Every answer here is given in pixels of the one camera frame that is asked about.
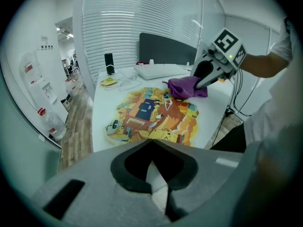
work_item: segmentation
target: white keyboard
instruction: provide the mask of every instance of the white keyboard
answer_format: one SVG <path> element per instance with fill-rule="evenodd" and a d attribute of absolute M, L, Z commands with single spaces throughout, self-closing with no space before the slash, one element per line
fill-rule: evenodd
<path fill-rule="evenodd" d="M 154 64 L 135 66 L 134 70 L 138 72 L 145 80 L 170 77 L 187 74 L 188 70 L 182 69 L 176 64 Z"/>

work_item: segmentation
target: white table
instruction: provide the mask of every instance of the white table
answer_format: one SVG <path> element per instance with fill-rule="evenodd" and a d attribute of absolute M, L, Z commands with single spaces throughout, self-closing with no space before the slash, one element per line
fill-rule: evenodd
<path fill-rule="evenodd" d="M 128 77 L 136 74 L 133 67 L 127 67 L 120 70 Z M 123 102 L 129 92 L 140 90 L 143 87 L 167 89 L 167 84 L 162 83 L 162 81 L 167 82 L 171 78 L 182 78 L 189 76 L 190 74 L 190 71 L 187 71 L 187 74 L 185 75 L 153 80 L 145 80 L 141 76 L 138 76 L 137 80 L 139 82 L 132 82 L 129 85 L 129 87 L 132 87 L 132 89 L 129 91 L 121 92 L 119 91 L 118 87 L 111 90 L 105 90 L 104 86 L 101 86 L 99 82 L 108 77 L 114 79 L 123 77 L 119 71 L 116 70 L 116 72 L 117 74 L 113 74 L 111 76 L 108 76 L 106 71 L 102 71 L 99 74 L 92 118 L 92 139 L 94 152 L 114 147 L 105 139 L 103 129 L 115 118 L 116 106 Z M 217 81 L 208 87 L 207 98 L 195 97 L 187 100 L 188 102 L 195 104 L 199 111 L 199 116 L 196 118 L 198 131 L 194 135 L 193 139 L 191 139 L 194 147 L 204 148 L 209 142 L 210 138 L 219 126 L 226 107 L 230 102 L 232 88 L 233 85 L 230 81 L 226 81 L 225 83 Z M 157 168 L 152 165 L 148 169 L 146 181 L 152 185 L 153 192 L 157 191 L 166 184 Z"/>

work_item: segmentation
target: black pants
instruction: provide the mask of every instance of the black pants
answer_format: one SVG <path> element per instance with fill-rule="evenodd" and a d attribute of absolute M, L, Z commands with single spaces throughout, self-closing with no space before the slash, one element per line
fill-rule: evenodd
<path fill-rule="evenodd" d="M 244 124 L 233 128 L 222 140 L 210 149 L 243 153 L 246 150 Z"/>

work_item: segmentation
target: person's arm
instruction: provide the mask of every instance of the person's arm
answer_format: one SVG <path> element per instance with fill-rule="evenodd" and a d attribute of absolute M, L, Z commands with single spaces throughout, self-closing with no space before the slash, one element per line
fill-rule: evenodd
<path fill-rule="evenodd" d="M 240 68 L 259 78 L 271 78 L 288 66 L 288 63 L 273 52 L 257 56 L 247 54 Z"/>

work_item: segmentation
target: wooden floor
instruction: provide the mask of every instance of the wooden floor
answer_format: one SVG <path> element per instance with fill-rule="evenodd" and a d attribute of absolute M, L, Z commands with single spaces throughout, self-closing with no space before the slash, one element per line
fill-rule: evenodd
<path fill-rule="evenodd" d="M 62 147 L 59 171 L 92 153 L 91 118 L 93 102 L 81 75 L 74 73 L 69 78 L 76 79 L 75 84 L 79 93 L 69 99 L 71 108 L 66 120 L 66 134 L 58 142 Z"/>

